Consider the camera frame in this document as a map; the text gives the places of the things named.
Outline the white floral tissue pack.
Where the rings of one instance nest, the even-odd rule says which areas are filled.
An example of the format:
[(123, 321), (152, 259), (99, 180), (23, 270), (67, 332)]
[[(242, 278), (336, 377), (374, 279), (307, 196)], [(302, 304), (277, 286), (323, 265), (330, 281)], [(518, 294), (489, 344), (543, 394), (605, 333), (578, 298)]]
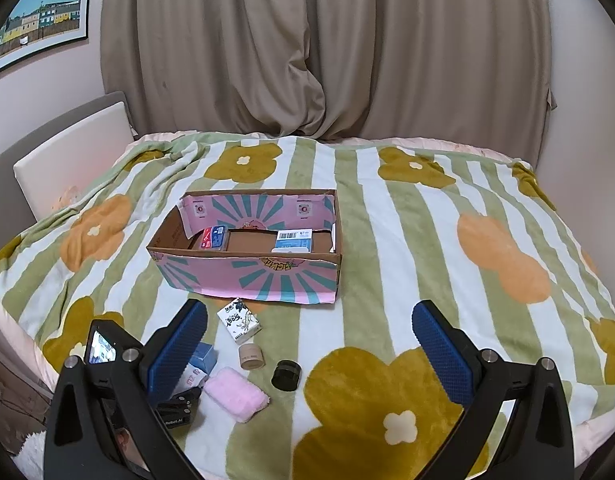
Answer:
[(236, 344), (244, 344), (262, 329), (256, 314), (240, 298), (218, 310), (217, 316)]

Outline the black round jar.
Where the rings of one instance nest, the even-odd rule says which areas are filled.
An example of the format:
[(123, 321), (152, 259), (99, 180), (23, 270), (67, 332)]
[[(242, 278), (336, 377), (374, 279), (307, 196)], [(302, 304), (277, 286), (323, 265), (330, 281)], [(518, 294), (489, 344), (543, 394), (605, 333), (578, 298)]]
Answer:
[(300, 364), (292, 360), (280, 360), (272, 373), (270, 382), (280, 391), (292, 392), (298, 389), (301, 374)]

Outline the small blue box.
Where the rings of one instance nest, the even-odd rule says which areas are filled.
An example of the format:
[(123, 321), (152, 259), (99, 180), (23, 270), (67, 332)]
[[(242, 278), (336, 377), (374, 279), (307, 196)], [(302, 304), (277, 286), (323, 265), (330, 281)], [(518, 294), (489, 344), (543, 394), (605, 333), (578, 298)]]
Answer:
[(189, 364), (204, 374), (210, 375), (217, 363), (217, 352), (215, 348), (207, 342), (201, 341), (193, 350)]

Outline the pink teal cardboard box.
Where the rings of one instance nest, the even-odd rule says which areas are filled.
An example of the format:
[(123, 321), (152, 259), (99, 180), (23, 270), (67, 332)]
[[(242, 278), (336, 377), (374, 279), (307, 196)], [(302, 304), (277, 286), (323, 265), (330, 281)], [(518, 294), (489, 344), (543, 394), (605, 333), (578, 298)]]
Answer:
[[(196, 248), (200, 232), (226, 226), (221, 252)], [(272, 252), (279, 230), (312, 229), (309, 254)], [(229, 190), (187, 193), (147, 246), (170, 286), (218, 298), (332, 304), (342, 263), (333, 190)]]

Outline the beige round jar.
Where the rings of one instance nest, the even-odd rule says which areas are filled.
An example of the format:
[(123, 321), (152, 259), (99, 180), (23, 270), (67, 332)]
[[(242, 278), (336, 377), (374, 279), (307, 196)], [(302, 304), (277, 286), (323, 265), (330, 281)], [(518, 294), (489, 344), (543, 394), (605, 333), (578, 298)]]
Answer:
[(257, 344), (253, 344), (253, 342), (242, 344), (238, 352), (242, 370), (258, 370), (265, 365), (262, 349)]

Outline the white patterned sock bundle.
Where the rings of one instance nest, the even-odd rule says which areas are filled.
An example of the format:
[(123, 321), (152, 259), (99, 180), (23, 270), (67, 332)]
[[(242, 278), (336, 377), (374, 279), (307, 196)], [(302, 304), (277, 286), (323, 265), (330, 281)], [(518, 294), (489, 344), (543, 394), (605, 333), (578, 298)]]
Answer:
[(192, 388), (202, 388), (207, 379), (208, 374), (201, 370), (201, 368), (195, 367), (192, 364), (187, 364), (173, 390), (173, 396), (178, 396), (178, 394), (184, 393)]

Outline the beige curtain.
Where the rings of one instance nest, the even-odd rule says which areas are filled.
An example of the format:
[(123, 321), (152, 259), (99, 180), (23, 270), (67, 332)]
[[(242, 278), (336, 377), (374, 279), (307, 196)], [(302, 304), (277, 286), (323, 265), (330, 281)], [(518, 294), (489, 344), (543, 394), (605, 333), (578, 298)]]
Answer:
[(103, 0), (101, 71), (141, 133), (424, 136), (537, 162), (547, 0)]

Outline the white blue barcode box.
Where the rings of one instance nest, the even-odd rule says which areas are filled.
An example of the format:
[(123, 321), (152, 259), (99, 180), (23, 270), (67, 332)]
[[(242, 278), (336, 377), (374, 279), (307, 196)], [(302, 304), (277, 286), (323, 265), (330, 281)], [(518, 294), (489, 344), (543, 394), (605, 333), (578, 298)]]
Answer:
[(313, 230), (279, 230), (272, 252), (283, 254), (309, 254), (313, 248)]

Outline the red blue dental floss box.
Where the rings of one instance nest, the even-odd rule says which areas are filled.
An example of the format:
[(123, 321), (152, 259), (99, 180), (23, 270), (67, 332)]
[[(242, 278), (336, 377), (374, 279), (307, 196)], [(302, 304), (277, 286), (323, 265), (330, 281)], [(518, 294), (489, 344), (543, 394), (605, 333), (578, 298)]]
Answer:
[(228, 234), (229, 231), (226, 226), (209, 226), (204, 228), (199, 234), (196, 248), (221, 252), (226, 247)]

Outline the pink folded towel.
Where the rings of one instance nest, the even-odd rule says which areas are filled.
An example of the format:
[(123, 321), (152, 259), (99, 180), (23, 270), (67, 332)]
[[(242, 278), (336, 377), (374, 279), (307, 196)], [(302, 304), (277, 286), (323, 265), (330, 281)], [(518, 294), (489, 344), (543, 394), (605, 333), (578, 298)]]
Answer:
[(231, 367), (208, 378), (203, 391), (236, 422), (245, 424), (268, 407), (269, 396)]

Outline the framed houses picture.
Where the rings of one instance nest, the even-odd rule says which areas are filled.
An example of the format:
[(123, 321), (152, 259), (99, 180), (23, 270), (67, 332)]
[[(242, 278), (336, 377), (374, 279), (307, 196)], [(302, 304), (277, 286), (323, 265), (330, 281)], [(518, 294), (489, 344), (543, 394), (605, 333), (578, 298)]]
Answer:
[(90, 0), (19, 0), (0, 28), (0, 73), (89, 36)]

